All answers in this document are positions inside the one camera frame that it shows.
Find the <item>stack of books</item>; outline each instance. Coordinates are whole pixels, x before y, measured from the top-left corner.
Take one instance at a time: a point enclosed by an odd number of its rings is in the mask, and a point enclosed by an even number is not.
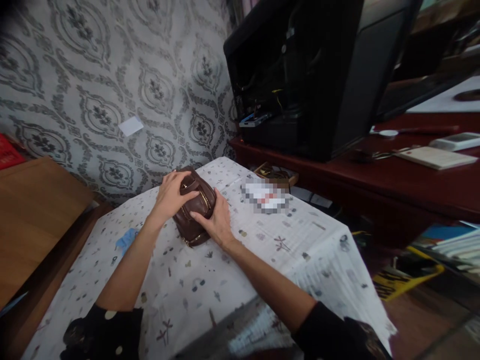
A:
[[[480,275],[480,229],[434,225],[414,245],[459,271]]]

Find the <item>wooden cabinet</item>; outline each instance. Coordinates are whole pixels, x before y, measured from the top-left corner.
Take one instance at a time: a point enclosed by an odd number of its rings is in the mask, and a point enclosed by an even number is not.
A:
[[[49,157],[0,171],[0,309],[93,198]]]

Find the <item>black sleeve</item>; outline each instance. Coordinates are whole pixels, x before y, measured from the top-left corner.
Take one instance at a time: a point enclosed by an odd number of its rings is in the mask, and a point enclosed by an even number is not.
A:
[[[370,325],[343,321],[321,302],[291,337],[306,359],[391,359]]]
[[[68,325],[62,360],[138,359],[142,309],[107,311],[92,306],[85,317]]]

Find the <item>dark red desk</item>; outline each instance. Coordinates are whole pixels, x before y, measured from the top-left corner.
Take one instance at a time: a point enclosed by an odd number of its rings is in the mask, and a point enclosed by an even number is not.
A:
[[[376,130],[430,125],[459,125],[461,132],[480,133],[480,113],[404,114]],[[400,134],[387,139],[370,135],[354,148],[387,152],[412,145],[427,145],[439,136]],[[402,249],[433,223],[457,220],[480,223],[480,160],[447,170],[434,170],[398,157],[355,163],[348,151],[328,163],[285,155],[230,141],[243,166],[265,161],[299,173],[298,186],[322,195],[374,222],[375,242]],[[460,151],[480,157],[480,147]]]

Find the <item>blurred label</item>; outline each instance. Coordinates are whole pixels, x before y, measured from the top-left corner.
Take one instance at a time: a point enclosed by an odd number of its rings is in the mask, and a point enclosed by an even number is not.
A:
[[[241,192],[256,214],[284,213],[289,208],[288,179],[246,178]]]

